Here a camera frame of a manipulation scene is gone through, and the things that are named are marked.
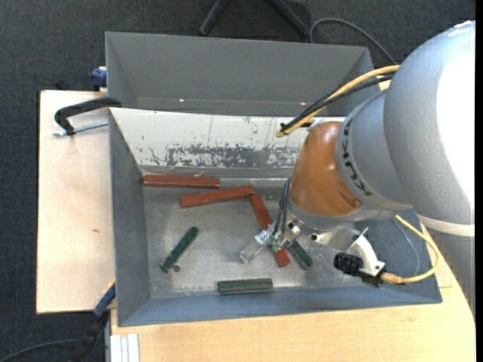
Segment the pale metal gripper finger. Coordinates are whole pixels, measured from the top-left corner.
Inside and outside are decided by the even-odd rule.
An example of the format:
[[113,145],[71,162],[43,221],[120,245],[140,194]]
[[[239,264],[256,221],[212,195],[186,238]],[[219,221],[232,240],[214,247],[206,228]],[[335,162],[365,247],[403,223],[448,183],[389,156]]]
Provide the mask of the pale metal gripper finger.
[[239,254],[239,259],[244,264],[249,264],[253,258],[266,247],[266,245],[258,241],[257,239],[253,238],[249,241],[249,243],[241,250]]

